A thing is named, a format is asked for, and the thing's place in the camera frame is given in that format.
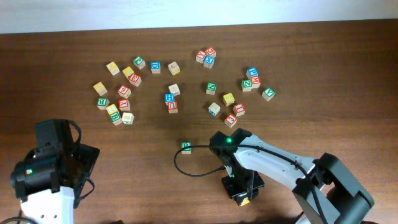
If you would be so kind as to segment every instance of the wood grain surface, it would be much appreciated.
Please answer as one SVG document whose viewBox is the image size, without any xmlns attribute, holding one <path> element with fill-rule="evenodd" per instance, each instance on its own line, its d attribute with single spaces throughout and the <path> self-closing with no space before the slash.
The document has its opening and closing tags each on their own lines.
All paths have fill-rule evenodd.
<svg viewBox="0 0 398 224">
<path fill-rule="evenodd" d="M 208 46 L 217 50 L 211 70 L 195 61 Z M 141 71 L 132 63 L 138 55 L 147 63 Z M 161 61 L 161 74 L 151 74 L 152 60 Z M 111 61 L 133 67 L 141 85 L 122 73 L 112 77 Z M 181 68 L 174 77 L 173 61 Z M 243 93 L 253 66 L 262 85 Z M 267 177 L 258 198 L 239 207 L 221 184 L 225 171 L 191 178 L 174 168 L 181 141 L 208 144 L 217 131 L 236 128 L 295 154 L 336 155 L 376 202 L 366 219 L 396 223 L 397 75 L 398 20 L 0 35 L 0 219 L 18 213 L 9 175 L 36 145 L 34 124 L 66 118 L 82 128 L 82 143 L 101 149 L 95 191 L 75 210 L 75 223 L 288 223 L 300 206 Z M 97 82 L 112 103 L 120 85 L 131 87 L 132 126 L 114 126 L 96 107 Z M 215 96 L 205 93 L 207 82 L 218 84 Z M 169 114 L 164 94 L 174 83 L 181 95 L 178 113 Z M 261 97 L 266 87 L 276 92 L 269 102 Z M 233 128 L 223 122 L 232 106 L 221 106 L 216 118 L 206 111 L 229 92 L 246 107 Z M 178 163 L 194 174 L 221 165 L 206 149 Z"/>
</svg>

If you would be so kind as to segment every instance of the letter on block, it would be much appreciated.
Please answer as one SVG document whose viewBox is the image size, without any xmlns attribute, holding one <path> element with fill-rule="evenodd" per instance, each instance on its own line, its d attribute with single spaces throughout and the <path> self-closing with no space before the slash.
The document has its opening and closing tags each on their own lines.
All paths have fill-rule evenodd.
<svg viewBox="0 0 398 224">
<path fill-rule="evenodd" d="M 180 89 L 177 84 L 173 84 L 169 86 L 170 93 L 174 96 L 178 96 L 180 94 Z"/>
<path fill-rule="evenodd" d="M 105 110 L 109 105 L 109 100 L 106 98 L 98 98 L 97 107 L 101 110 Z"/>
<path fill-rule="evenodd" d="M 168 105 L 168 103 L 173 102 L 174 101 L 174 95 L 173 94 L 165 94 L 164 95 L 165 101 L 166 101 L 166 105 Z"/>
<path fill-rule="evenodd" d="M 124 112 L 122 115 L 122 122 L 123 124 L 130 124 L 132 125 L 132 121 L 134 120 L 134 115 L 132 113 Z"/>
<path fill-rule="evenodd" d="M 261 85 L 261 80 L 259 76 L 250 78 L 252 88 L 259 88 Z"/>
<path fill-rule="evenodd" d="M 172 62 L 169 64 L 169 71 L 172 73 L 172 75 L 176 75 L 180 73 L 180 67 L 177 65 L 176 62 Z"/>
<path fill-rule="evenodd" d="M 203 61 L 203 66 L 206 68 L 212 68 L 214 65 L 214 58 L 207 55 Z"/>
<path fill-rule="evenodd" d="M 105 86 L 104 86 L 101 82 L 95 84 L 95 85 L 94 85 L 94 89 L 95 89 L 95 91 L 97 91 L 97 93 L 98 93 L 100 96 L 102 96 L 102 95 L 104 95 L 105 93 L 108 92 L 108 91 L 106 90 Z"/>
<path fill-rule="evenodd" d="M 216 93 L 217 84 L 215 83 L 207 83 L 206 93 L 210 95 L 214 95 Z"/>
<path fill-rule="evenodd" d="M 243 80 L 242 81 L 242 91 L 251 91 L 252 84 L 250 80 Z"/>
<path fill-rule="evenodd" d="M 230 128 L 232 128 L 235 124 L 236 124 L 236 121 L 237 121 L 238 119 L 233 115 L 233 114 L 229 114 L 226 118 L 225 118 L 225 124 L 228 126 L 228 127 L 230 127 Z"/>
<path fill-rule="evenodd" d="M 232 93 L 228 93 L 223 96 L 223 101 L 225 103 L 225 106 L 229 106 L 229 105 L 235 103 L 235 98 L 232 95 Z"/>
<path fill-rule="evenodd" d="M 275 91 L 271 88 L 268 88 L 266 90 L 264 90 L 264 92 L 261 95 L 264 99 L 266 99 L 266 101 L 269 101 L 270 99 L 272 99 L 272 97 L 275 96 Z"/>
<path fill-rule="evenodd" d="M 129 96 L 130 96 L 130 94 L 131 94 L 131 90 L 130 90 L 129 87 L 122 85 L 122 86 L 120 87 L 120 89 L 118 90 L 118 93 L 119 93 L 119 95 L 120 95 L 121 97 L 124 97 L 124 98 L 127 99 L 127 98 L 129 98 Z"/>
<path fill-rule="evenodd" d="M 119 100 L 119 109 L 121 111 L 129 111 L 130 110 L 130 102 L 129 100 Z"/>
<path fill-rule="evenodd" d="M 255 77 L 258 75 L 259 75 L 259 72 L 257 71 L 257 69 L 255 67 L 249 68 L 248 71 L 246 72 L 246 76 L 248 78 Z"/>
<path fill-rule="evenodd" d="M 140 56 L 136 57 L 132 62 L 139 70 L 145 67 L 145 61 Z"/>
<path fill-rule="evenodd" d="M 160 62 L 151 62 L 150 70 L 151 70 L 152 74 L 159 74 L 160 73 Z"/>
<path fill-rule="evenodd" d="M 111 121 L 114 125 L 118 125 L 122 123 L 122 117 L 120 117 L 119 112 L 115 112 L 109 116 L 111 118 Z"/>
<path fill-rule="evenodd" d="M 114 62 L 107 64 L 106 67 L 108 68 L 108 70 L 111 72 L 112 75 L 116 75 L 117 73 L 120 72 L 118 66 Z"/>
<path fill-rule="evenodd" d="M 126 78 L 129 78 L 130 75 L 132 75 L 134 73 L 134 71 L 132 70 L 132 68 L 130 66 L 128 66 L 127 68 L 123 69 L 123 74 Z"/>
<path fill-rule="evenodd" d="M 136 87 L 138 87 L 140 84 L 141 84 L 141 77 L 139 76 L 139 75 L 137 75 L 137 74 L 132 74 L 130 77 L 129 77 L 129 82 L 132 84 L 132 85 L 134 85 L 134 86 L 136 86 Z"/>
<path fill-rule="evenodd" d="M 176 101 L 168 103 L 167 107 L 169 109 L 169 113 L 178 113 L 178 107 Z"/>
<path fill-rule="evenodd" d="M 216 103 L 212 103 L 210 106 L 209 106 L 209 114 L 211 114 L 211 115 L 213 115 L 213 116 L 216 116 L 217 114 L 218 114 L 218 112 L 220 112 L 220 106 L 218 106 Z"/>
<path fill-rule="evenodd" d="M 203 63 L 203 60 L 206 57 L 206 53 L 204 51 L 199 50 L 198 54 L 197 54 L 197 62 L 199 63 Z"/>
<path fill-rule="evenodd" d="M 192 143 L 190 142 L 181 142 L 181 148 L 191 146 Z M 184 149 L 181 151 L 182 154 L 191 154 L 192 148 Z"/>
<path fill-rule="evenodd" d="M 216 57 L 216 50 L 213 47 L 209 47 L 205 50 L 206 54 L 212 58 Z"/>
<path fill-rule="evenodd" d="M 244 106 L 243 106 L 242 103 L 234 106 L 234 114 L 235 114 L 235 116 L 242 116 L 242 115 L 244 115 L 245 111 L 246 110 L 244 109 Z"/>
<path fill-rule="evenodd" d="M 112 105 L 106 107 L 106 111 L 108 112 L 109 115 L 111 115 L 113 113 L 118 112 L 118 109 L 114 104 L 112 104 Z"/>
</svg>

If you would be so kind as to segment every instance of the green block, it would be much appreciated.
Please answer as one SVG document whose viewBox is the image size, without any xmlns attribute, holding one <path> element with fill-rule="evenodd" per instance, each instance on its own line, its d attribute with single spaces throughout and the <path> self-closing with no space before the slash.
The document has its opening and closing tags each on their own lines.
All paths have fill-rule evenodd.
<svg viewBox="0 0 398 224">
<path fill-rule="evenodd" d="M 140 56 L 138 56 L 138 57 L 136 57 L 136 59 L 134 59 L 133 62 L 134 62 L 136 65 L 139 65 L 139 64 L 141 64 L 143 61 L 144 61 L 144 59 L 142 59 Z"/>
<path fill-rule="evenodd" d="M 268 97 L 272 97 L 275 95 L 275 91 L 271 88 L 268 88 L 266 90 L 264 90 L 264 93 L 268 96 Z"/>
<path fill-rule="evenodd" d="M 250 80 L 243 80 L 242 83 L 243 83 L 243 87 L 252 87 Z"/>
<path fill-rule="evenodd" d="M 191 146 L 192 144 L 190 142 L 181 142 L 181 148 Z M 184 149 L 182 153 L 191 153 L 192 148 L 189 149 Z"/>
<path fill-rule="evenodd" d="M 98 98 L 97 106 L 106 106 L 108 104 L 108 99 Z"/>
<path fill-rule="evenodd" d="M 122 119 L 122 117 L 120 117 L 119 112 L 115 112 L 115 113 L 111 114 L 109 117 L 111 118 L 112 122 Z"/>
<path fill-rule="evenodd" d="M 216 88 L 217 88 L 217 84 L 215 84 L 215 83 L 207 83 L 206 90 L 216 91 Z"/>
</svg>

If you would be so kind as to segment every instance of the white background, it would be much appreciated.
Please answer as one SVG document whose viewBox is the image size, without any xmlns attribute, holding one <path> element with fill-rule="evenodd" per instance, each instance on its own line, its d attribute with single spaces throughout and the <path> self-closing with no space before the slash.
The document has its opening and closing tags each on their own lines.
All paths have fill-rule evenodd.
<svg viewBox="0 0 398 224">
<path fill-rule="evenodd" d="M 397 17 L 397 0 L 0 0 L 0 33 Z"/>
</svg>

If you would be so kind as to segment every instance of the wooden cube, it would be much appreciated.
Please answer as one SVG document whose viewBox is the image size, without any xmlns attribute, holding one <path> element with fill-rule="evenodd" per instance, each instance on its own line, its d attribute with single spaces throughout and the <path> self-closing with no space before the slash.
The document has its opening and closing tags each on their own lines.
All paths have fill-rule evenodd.
<svg viewBox="0 0 398 224">
<path fill-rule="evenodd" d="M 172 62 L 169 64 L 169 71 L 172 73 L 172 75 L 176 75 L 180 73 L 180 67 L 177 65 L 176 62 Z"/>
<path fill-rule="evenodd" d="M 216 57 L 216 50 L 213 47 L 209 47 L 205 50 L 205 53 L 212 58 Z"/>
<path fill-rule="evenodd" d="M 129 111 L 130 110 L 130 102 L 129 100 L 119 100 L 119 109 L 121 111 Z"/>
<path fill-rule="evenodd" d="M 246 72 L 246 76 L 248 78 L 255 77 L 258 75 L 259 75 L 259 72 L 257 71 L 257 69 L 255 67 L 249 68 Z"/>
<path fill-rule="evenodd" d="M 251 77 L 250 81 L 251 81 L 251 85 L 252 85 L 251 88 L 259 88 L 261 85 L 261 80 L 260 80 L 259 76 Z"/>
<path fill-rule="evenodd" d="M 160 62 L 151 62 L 150 70 L 151 70 L 152 74 L 159 74 L 160 73 Z"/>
<path fill-rule="evenodd" d="M 130 124 L 132 125 L 132 121 L 134 120 L 134 115 L 132 113 L 124 112 L 122 115 L 122 122 L 123 124 Z"/>
<path fill-rule="evenodd" d="M 108 112 L 109 115 L 111 115 L 113 113 L 116 113 L 116 112 L 119 112 L 118 108 L 114 104 L 112 104 L 110 106 L 107 106 L 106 107 L 106 111 Z"/>
<path fill-rule="evenodd" d="M 165 94 L 164 95 L 165 101 L 166 101 L 166 105 L 168 105 L 168 103 L 173 102 L 174 101 L 174 95 L 173 94 Z"/>
<path fill-rule="evenodd" d="M 209 82 L 209 83 L 207 83 L 206 93 L 210 94 L 210 95 L 214 95 L 214 94 L 216 94 L 216 88 L 217 88 L 217 84 Z"/>
<path fill-rule="evenodd" d="M 137 75 L 137 74 L 132 74 L 132 75 L 129 77 L 129 82 L 130 82 L 132 85 L 138 87 L 138 86 L 141 84 L 142 80 L 141 80 L 141 77 L 140 77 L 139 75 Z"/>
<path fill-rule="evenodd" d="M 178 113 L 178 106 L 176 101 L 168 103 L 167 107 L 169 109 L 169 113 Z"/>
<path fill-rule="evenodd" d="M 242 103 L 237 104 L 237 105 L 234 106 L 234 114 L 235 114 L 235 116 L 242 116 L 242 115 L 244 115 L 245 111 L 246 110 L 244 109 L 244 106 L 243 106 Z"/>
<path fill-rule="evenodd" d="M 206 53 L 202 50 L 199 50 L 199 52 L 197 53 L 197 62 L 199 63 L 203 63 L 203 60 L 206 57 Z"/>
<path fill-rule="evenodd" d="M 275 91 L 271 88 L 268 88 L 268 89 L 264 90 L 264 92 L 262 92 L 261 96 L 264 99 L 266 99 L 266 101 L 269 101 L 270 99 L 272 99 L 272 97 L 275 96 Z"/>
<path fill-rule="evenodd" d="M 122 123 L 122 117 L 120 117 L 119 112 L 115 112 L 109 116 L 111 118 L 111 121 L 114 125 L 118 125 Z"/>
<path fill-rule="evenodd" d="M 145 67 L 145 61 L 140 56 L 136 57 L 132 62 L 139 70 Z"/>
<path fill-rule="evenodd" d="M 131 90 L 130 90 L 130 88 L 129 87 L 127 87 L 127 86 L 125 86 L 125 85 L 122 85 L 121 87 L 120 87 L 120 89 L 118 90 L 118 93 L 119 93 L 119 95 L 121 96 L 121 97 L 124 97 L 124 98 L 129 98 L 129 96 L 130 96 L 130 94 L 131 94 Z"/>
<path fill-rule="evenodd" d="M 101 110 L 105 110 L 109 105 L 109 100 L 106 98 L 98 98 L 97 107 Z"/>
<path fill-rule="evenodd" d="M 209 114 L 211 114 L 211 115 L 213 115 L 213 116 L 216 116 L 217 114 L 218 114 L 218 112 L 220 112 L 220 106 L 218 106 L 216 103 L 212 103 L 210 106 L 209 106 Z"/>
<path fill-rule="evenodd" d="M 242 81 L 242 91 L 251 91 L 252 87 L 251 80 Z"/>
<path fill-rule="evenodd" d="M 229 105 L 235 103 L 235 98 L 232 95 L 232 93 L 225 94 L 223 96 L 223 102 L 225 103 L 225 106 L 229 106 Z"/>
<path fill-rule="evenodd" d="M 213 65 L 214 65 L 214 58 L 210 57 L 209 55 L 206 55 L 203 61 L 203 66 L 206 68 L 212 68 Z"/>
<path fill-rule="evenodd" d="M 181 142 L 181 149 L 191 146 L 191 145 L 192 145 L 192 143 L 190 143 L 190 142 Z M 192 152 L 192 148 L 184 149 L 181 151 L 182 154 L 191 154 L 191 152 Z"/>
<path fill-rule="evenodd" d="M 114 62 L 107 64 L 106 67 L 108 68 L 108 70 L 111 72 L 112 75 L 116 75 L 117 73 L 120 72 L 118 66 Z"/>
<path fill-rule="evenodd" d="M 128 66 L 127 68 L 123 69 L 122 72 L 123 72 L 123 74 L 124 74 L 124 76 L 126 78 L 129 78 L 134 73 L 134 71 L 132 70 L 132 68 L 130 66 Z"/>
<path fill-rule="evenodd" d="M 97 93 L 98 93 L 100 96 L 102 96 L 102 95 L 104 95 L 105 93 L 108 92 L 108 91 L 106 90 L 105 86 L 104 86 L 101 82 L 95 84 L 95 85 L 94 85 L 94 89 L 95 89 L 95 91 L 97 91 Z"/>
<path fill-rule="evenodd" d="M 225 123 L 228 127 L 232 128 L 232 127 L 236 124 L 237 120 L 238 120 L 238 119 L 237 119 L 233 114 L 229 114 L 229 115 L 225 118 L 224 123 Z"/>
<path fill-rule="evenodd" d="M 169 86 L 170 93 L 174 96 L 178 96 L 180 94 L 180 89 L 177 84 L 173 84 Z"/>
</svg>

